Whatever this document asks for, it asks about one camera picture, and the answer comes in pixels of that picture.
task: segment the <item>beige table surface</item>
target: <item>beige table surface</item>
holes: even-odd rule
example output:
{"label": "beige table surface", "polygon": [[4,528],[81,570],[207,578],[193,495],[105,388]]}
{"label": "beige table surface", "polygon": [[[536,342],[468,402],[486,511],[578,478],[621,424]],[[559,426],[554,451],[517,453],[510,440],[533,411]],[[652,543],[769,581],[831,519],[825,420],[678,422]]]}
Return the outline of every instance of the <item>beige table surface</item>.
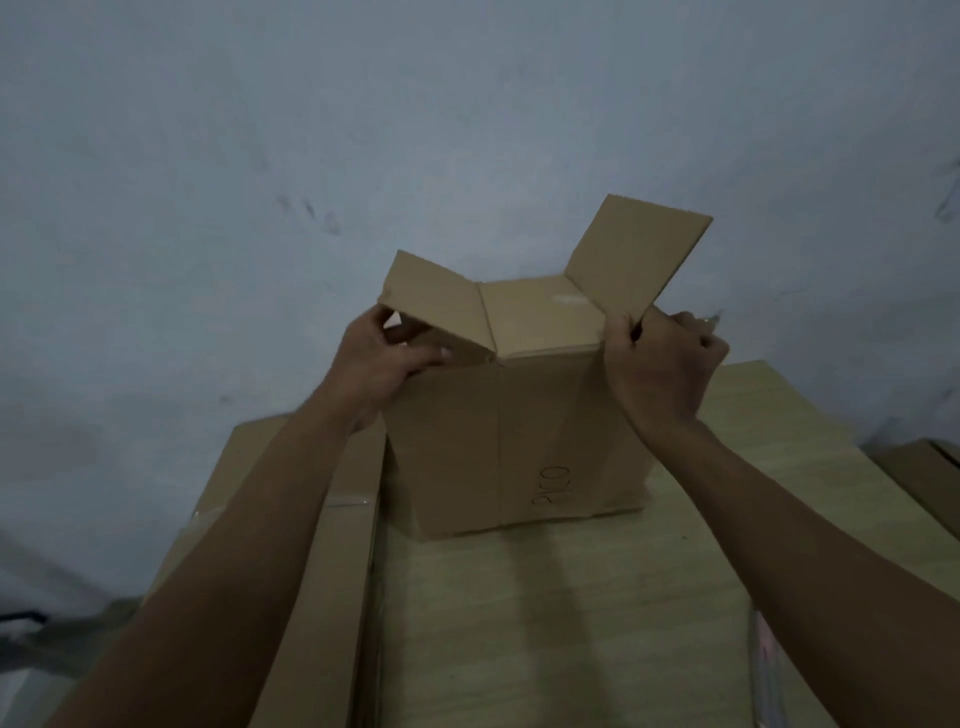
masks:
{"label": "beige table surface", "polygon": [[[960,596],[960,543],[764,362],[724,367],[717,435],[819,513]],[[642,512],[418,543],[385,478],[382,724],[748,726],[748,598],[658,466]],[[833,725],[781,678],[794,728]]]}

